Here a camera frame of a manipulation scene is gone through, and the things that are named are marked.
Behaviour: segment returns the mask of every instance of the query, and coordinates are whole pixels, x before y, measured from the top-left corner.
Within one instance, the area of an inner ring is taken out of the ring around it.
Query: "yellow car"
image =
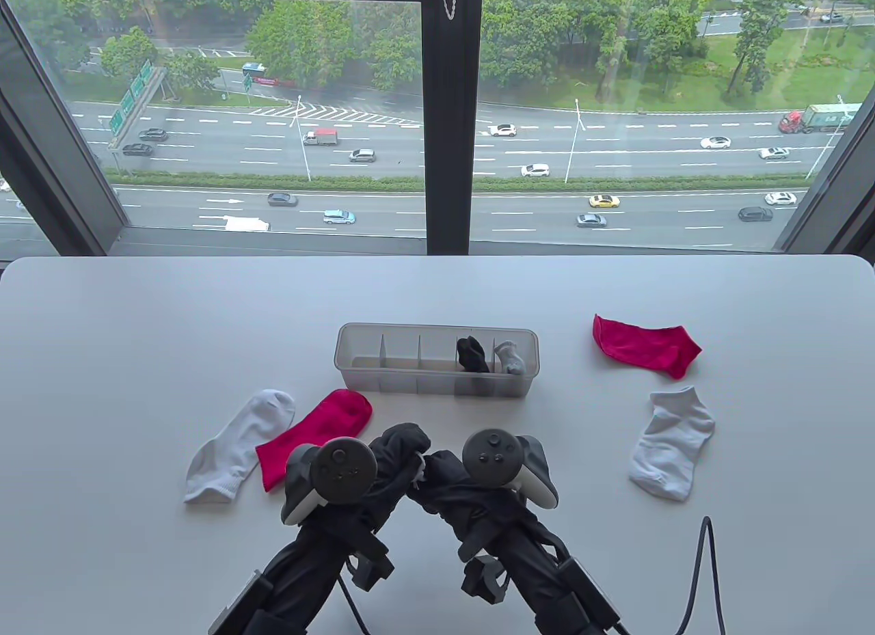
[[[610,209],[619,206],[619,198],[614,198],[611,195],[593,195],[590,198],[590,206],[593,209]]]

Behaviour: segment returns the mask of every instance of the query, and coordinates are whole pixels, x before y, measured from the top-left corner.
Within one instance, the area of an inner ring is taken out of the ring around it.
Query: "gray sock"
[[[522,361],[522,357],[516,353],[516,344],[513,341],[502,341],[495,347],[495,354],[501,360],[501,366],[504,367],[504,372],[510,375],[525,375],[526,363]]]

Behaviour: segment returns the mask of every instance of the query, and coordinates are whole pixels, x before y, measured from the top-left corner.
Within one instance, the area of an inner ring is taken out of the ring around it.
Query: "green road sign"
[[[149,81],[149,78],[152,76],[152,70],[152,62],[146,61],[143,64],[143,69],[140,70],[140,79],[143,79],[144,83]]]
[[[140,97],[144,88],[145,85],[143,83],[143,79],[140,79],[139,77],[134,78],[134,80],[131,82],[131,92],[132,94],[134,94],[134,97]]]
[[[112,114],[112,118],[109,119],[109,128],[112,129],[113,135],[117,135],[122,130],[122,125],[124,124],[124,116],[121,111],[116,111]]]
[[[122,97],[122,113],[126,116],[128,113],[134,110],[134,96],[131,95],[131,91],[125,92],[124,97]]]

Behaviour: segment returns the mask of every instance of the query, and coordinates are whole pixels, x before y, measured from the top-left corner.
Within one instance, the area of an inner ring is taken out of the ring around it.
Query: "hedge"
[[[363,178],[363,176],[315,176],[308,182],[298,175],[219,175],[212,172],[132,172],[105,169],[107,179],[117,185],[196,186],[224,189],[281,189],[281,191],[385,191],[425,190],[422,178]],[[600,191],[696,191],[696,189],[759,189],[807,186],[803,173],[784,175],[670,176],[669,178],[473,178],[478,192],[600,192]]]

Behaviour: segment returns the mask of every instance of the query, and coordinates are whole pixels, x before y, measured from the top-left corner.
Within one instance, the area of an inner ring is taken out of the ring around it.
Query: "red sock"
[[[646,329],[609,321],[597,314],[593,320],[593,338],[608,357],[632,366],[661,370],[674,379],[681,379],[702,351],[680,325]]]
[[[368,425],[372,413],[374,408],[359,392],[332,391],[298,425],[256,447],[265,491],[284,482],[288,456],[295,448],[301,444],[322,446],[338,436],[358,436]]]

